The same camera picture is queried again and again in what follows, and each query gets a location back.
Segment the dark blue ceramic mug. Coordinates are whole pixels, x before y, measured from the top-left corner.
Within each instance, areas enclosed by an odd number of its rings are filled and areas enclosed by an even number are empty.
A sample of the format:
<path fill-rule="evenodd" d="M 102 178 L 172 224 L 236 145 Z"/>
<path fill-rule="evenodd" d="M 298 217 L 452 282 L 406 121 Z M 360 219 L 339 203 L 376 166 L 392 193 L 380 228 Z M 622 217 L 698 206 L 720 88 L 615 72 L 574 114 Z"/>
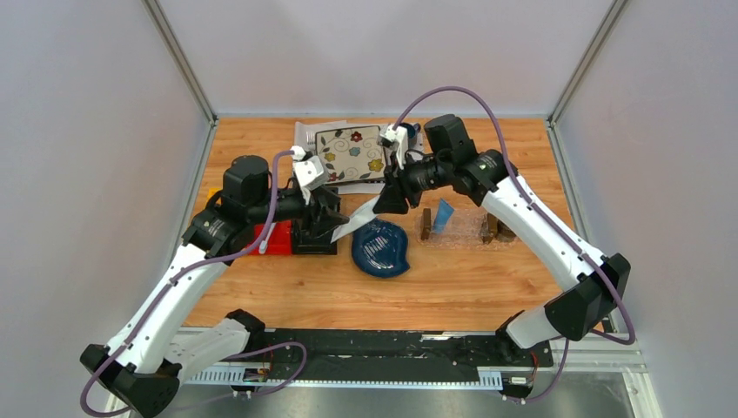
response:
<path fill-rule="evenodd" d="M 417 142 L 421 133 L 421 125 L 419 123 L 406 123 L 403 122 L 399 125 L 404 128 L 407 133 L 407 139 L 409 142 Z"/>

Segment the blue shell-shaped dish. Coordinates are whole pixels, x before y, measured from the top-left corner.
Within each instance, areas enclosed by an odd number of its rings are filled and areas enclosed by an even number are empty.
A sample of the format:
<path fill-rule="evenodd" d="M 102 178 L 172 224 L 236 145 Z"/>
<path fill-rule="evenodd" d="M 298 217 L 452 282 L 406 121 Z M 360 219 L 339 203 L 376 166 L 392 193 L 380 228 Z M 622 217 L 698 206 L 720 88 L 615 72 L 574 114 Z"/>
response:
<path fill-rule="evenodd" d="M 396 278 L 411 268 L 408 247 L 409 239 L 402 227 L 374 219 L 352 234 L 352 261 L 361 272 L 374 278 Z"/>

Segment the silver fork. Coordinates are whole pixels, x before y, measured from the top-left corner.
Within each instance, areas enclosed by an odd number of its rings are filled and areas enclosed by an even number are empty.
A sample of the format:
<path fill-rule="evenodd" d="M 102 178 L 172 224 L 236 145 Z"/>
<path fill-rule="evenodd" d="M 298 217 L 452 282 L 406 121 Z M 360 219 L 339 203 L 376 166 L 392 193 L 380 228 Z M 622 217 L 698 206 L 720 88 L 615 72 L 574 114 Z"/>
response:
<path fill-rule="evenodd" d="M 306 132 L 306 140 L 305 143 L 307 145 L 307 149 L 309 152 L 311 152 L 313 155 L 318 154 L 318 146 L 317 146 L 317 139 L 316 139 L 316 133 L 314 131 L 307 131 Z"/>

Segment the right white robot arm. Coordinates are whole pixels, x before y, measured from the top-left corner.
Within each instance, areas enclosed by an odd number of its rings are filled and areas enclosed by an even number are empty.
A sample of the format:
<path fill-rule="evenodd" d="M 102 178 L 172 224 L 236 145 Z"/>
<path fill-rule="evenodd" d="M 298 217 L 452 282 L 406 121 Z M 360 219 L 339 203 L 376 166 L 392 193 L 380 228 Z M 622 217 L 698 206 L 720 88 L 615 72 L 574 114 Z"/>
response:
<path fill-rule="evenodd" d="M 386 185 L 373 212 L 405 214 L 425 191 L 450 186 L 511 230 L 543 262 L 561 293 L 540 307 L 517 313 L 500 328 L 496 352 L 521 363 L 532 346 L 556 337 L 581 340 L 622 304 L 631 266 L 619 253 L 606 256 L 561 221 L 535 195 L 501 152 L 478 152 L 461 118 L 446 114 L 424 126 L 431 153 L 406 158 L 416 131 L 388 125 L 378 142 L 392 152 Z"/>

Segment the black plastic bin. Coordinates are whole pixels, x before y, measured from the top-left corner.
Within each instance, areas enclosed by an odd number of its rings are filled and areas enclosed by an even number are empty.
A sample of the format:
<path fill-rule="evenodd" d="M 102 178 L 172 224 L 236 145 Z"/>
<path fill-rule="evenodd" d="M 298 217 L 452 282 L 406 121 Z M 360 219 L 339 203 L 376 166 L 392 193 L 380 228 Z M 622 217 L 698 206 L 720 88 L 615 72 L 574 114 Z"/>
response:
<path fill-rule="evenodd" d="M 313 237 L 301 228 L 297 220 L 291 222 L 291 253 L 292 255 L 337 255 L 338 244 L 331 242 L 331 237 L 325 234 Z"/>

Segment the white toothbrush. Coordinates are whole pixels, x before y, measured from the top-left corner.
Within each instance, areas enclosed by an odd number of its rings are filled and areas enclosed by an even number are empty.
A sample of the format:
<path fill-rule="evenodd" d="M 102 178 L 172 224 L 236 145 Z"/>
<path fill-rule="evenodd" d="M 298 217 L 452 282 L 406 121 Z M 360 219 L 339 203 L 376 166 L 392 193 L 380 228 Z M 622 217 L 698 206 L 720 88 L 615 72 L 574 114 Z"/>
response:
<path fill-rule="evenodd" d="M 274 230 L 275 226 L 276 226 L 275 223 L 271 223 L 269 225 L 269 227 L 266 227 L 265 226 L 263 228 L 263 231 L 266 232 L 266 235 L 264 236 L 264 238 L 262 239 L 262 241 L 259 243 L 259 247 L 258 247 L 258 253 L 259 254 L 266 254 L 266 251 L 267 251 L 268 246 L 269 246 L 269 240 L 270 240 L 270 238 L 272 236 L 272 233 L 273 233 L 273 230 Z"/>

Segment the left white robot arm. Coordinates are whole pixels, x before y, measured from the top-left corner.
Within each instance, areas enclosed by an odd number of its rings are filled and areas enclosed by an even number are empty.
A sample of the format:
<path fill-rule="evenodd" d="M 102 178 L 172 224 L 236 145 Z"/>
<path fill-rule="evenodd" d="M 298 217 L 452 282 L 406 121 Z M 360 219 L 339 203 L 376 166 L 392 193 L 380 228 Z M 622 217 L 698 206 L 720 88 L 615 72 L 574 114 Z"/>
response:
<path fill-rule="evenodd" d="M 278 184 L 276 161 L 235 158 L 144 304 L 107 343 L 83 351 L 91 381 L 121 400 L 125 411 L 157 416 L 195 374 L 236 354 L 255 361 L 265 352 L 264 323 L 241 309 L 188 340 L 178 343 L 175 336 L 205 291 L 234 260 L 255 251 L 272 224 L 290 220 L 321 237 L 347 222 L 320 158 L 297 146 L 286 156 L 292 160 L 286 187 Z"/>

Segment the red plastic bin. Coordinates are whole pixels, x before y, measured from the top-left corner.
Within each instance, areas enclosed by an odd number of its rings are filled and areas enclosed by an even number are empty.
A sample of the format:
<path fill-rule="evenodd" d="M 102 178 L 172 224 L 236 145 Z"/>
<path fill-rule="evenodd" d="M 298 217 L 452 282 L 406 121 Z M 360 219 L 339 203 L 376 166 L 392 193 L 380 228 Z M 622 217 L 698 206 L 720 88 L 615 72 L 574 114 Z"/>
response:
<path fill-rule="evenodd" d="M 275 224 L 266 254 L 259 254 L 257 247 L 251 255 L 292 255 L 292 222 L 280 221 Z"/>

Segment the white toothpaste tube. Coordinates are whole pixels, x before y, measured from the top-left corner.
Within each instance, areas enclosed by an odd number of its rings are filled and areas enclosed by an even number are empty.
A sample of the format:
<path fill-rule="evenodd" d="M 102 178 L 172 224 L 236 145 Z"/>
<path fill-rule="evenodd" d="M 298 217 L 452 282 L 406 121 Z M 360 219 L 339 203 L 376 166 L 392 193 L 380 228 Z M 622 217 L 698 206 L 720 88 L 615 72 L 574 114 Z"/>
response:
<path fill-rule="evenodd" d="M 368 223 L 373 221 L 377 217 L 377 214 L 374 212 L 374 207 L 377 205 L 378 202 L 379 195 L 366 201 L 363 205 L 356 209 L 349 217 L 347 223 L 337 227 L 333 231 L 331 242 L 337 242 L 346 235 L 357 231 L 358 229 L 360 229 L 360 227 L 367 225 Z"/>

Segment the square floral ceramic plate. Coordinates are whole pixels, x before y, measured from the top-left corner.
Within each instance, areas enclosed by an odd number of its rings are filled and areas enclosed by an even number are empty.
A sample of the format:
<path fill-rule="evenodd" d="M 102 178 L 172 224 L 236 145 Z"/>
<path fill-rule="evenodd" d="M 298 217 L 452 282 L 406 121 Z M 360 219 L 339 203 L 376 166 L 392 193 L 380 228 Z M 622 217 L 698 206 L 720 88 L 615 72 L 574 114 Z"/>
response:
<path fill-rule="evenodd" d="M 384 178 L 386 153 L 379 144 L 381 125 L 318 131 L 315 152 L 333 184 L 377 182 Z"/>

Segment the white patterned placemat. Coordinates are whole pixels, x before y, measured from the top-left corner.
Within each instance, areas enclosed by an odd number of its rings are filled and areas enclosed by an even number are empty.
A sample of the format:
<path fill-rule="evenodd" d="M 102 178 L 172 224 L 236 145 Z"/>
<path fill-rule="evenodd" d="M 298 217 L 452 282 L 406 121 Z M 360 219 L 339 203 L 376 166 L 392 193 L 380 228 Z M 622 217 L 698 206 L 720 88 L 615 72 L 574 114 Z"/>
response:
<path fill-rule="evenodd" d="M 331 130 L 335 128 L 343 128 L 347 126 L 358 126 L 358 125 L 381 125 L 381 131 L 385 130 L 386 128 L 385 124 L 353 123 L 347 120 L 318 123 L 318 124 L 305 124 L 302 122 L 297 122 L 294 125 L 293 142 L 295 145 L 299 145 L 308 151 L 307 145 L 305 143 L 307 131 L 314 131 L 315 133 L 317 133 L 318 131 Z M 387 168 L 388 163 L 390 162 L 390 152 L 387 151 L 385 148 L 384 150 L 386 153 L 386 168 Z M 327 184 L 329 186 L 336 187 L 338 189 L 338 193 L 340 194 L 378 194 L 384 186 L 384 178 L 377 182 L 357 182 L 357 183 L 344 183 L 344 184 L 333 184 L 333 183 L 328 182 Z"/>

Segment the blue toothpaste tube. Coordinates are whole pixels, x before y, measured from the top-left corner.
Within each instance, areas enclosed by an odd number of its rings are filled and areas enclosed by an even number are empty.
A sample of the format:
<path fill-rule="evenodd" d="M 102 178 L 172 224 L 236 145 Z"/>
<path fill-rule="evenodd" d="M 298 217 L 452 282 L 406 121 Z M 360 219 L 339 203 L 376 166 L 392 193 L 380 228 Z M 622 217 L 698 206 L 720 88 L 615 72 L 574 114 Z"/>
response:
<path fill-rule="evenodd" d="M 439 200 L 436 216 L 432 224 L 432 232 L 441 234 L 446 229 L 446 225 L 453 216 L 455 209 L 444 199 Z"/>

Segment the yellow plastic bin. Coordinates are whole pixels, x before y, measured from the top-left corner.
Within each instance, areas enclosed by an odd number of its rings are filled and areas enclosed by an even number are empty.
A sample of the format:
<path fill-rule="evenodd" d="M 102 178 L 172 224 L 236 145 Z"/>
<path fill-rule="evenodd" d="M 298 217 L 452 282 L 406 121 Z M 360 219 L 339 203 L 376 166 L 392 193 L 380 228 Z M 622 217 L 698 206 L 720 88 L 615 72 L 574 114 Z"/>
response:
<path fill-rule="evenodd" d="M 217 203 L 220 199 L 220 196 L 222 194 L 222 190 L 218 188 L 210 188 L 207 193 L 207 203 Z"/>

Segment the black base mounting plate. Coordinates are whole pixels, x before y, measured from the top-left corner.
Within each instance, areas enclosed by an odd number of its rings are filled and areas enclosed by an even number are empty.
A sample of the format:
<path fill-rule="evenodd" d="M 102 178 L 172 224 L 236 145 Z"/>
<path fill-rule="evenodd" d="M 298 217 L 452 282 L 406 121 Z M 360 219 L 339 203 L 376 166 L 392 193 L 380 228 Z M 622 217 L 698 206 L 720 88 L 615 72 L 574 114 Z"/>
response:
<path fill-rule="evenodd" d="M 534 367 L 554 364 L 551 348 L 539 343 L 515 351 L 494 334 L 277 328 L 256 334 L 248 351 L 272 347 L 255 357 L 270 377 L 298 372 L 301 381 L 471 382 L 482 367 Z"/>

